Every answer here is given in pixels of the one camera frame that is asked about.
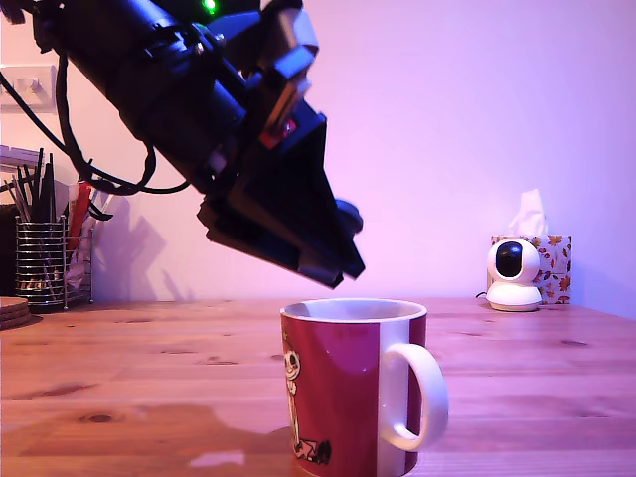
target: camera lens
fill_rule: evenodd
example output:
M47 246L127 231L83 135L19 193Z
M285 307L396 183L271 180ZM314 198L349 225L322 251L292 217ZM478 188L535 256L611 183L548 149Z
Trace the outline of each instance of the camera lens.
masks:
M495 266L506 278L513 278L521 273L523 249L520 243L507 241L497 248Z

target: mug rim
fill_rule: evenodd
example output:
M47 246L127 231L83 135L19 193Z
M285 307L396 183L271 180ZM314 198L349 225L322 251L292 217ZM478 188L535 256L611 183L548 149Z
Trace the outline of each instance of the mug rim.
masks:
M288 311L289 308L291 308L292 306L298 306L298 305L306 305L306 304L310 304L310 303L325 303L325 302L360 302L360 301L367 301L370 303L390 303L393 305L404 305L404 306L410 306L410 307L415 307L416 311L414 311L413 313L404 313L404 314L400 314L399 316L393 316L390 318L347 318L347 319L338 319L338 318L333 318L333 317L322 317L322 316L304 316L301 314L296 314L296 313L292 313L290 311ZM413 301L406 301L406 300L396 300L396 299L388 299L388 298L364 298L364 297L360 297L360 298L319 298L319 299L312 299L312 300L303 300L303 301L299 301L296 303L291 303L289 305L285 305L282 308L280 308L280 315L290 318L290 319L294 319L294 320L299 320L299 321L311 321L311 322L316 322L316 323L357 323L357 324L365 324L365 323L391 323L391 322L395 322L395 321L409 321L409 320L413 320L415 318L420 318L422 316L426 316L428 314L428 310L427 308L420 304L420 303L415 303Z

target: floral tissue box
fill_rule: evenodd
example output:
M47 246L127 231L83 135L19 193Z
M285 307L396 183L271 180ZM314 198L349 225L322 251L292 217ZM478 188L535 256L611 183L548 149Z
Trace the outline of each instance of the floral tissue box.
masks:
M523 239L539 253L539 273L534 283L541 293L543 304L569 303L571 297L572 236L492 236L494 245L504 239ZM486 289L493 279L488 274Z

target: green led light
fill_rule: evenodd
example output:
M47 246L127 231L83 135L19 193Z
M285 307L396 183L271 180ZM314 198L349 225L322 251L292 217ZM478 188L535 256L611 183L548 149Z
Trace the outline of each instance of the green led light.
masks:
M217 2L215 0L203 0L203 6L206 7L208 13L213 14L217 9Z

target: white mug handle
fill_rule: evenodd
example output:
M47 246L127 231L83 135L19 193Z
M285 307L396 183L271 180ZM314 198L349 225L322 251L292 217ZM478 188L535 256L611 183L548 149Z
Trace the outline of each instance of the white mug handle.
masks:
M383 404L386 413L383 421L382 438L398 449L416 452L439 439L448 423L448 389L439 365L423 346L411 343L395 343L384 352L386 371L390 374L391 362L395 359L406 359L413 369L419 384L422 397L421 415L423 416L421 432L413 434L406 428L405 412L397 411L403 402L395 402L395 396L404 397L403 390L391 387L391 377L383 376L389 387L386 390L387 401Z

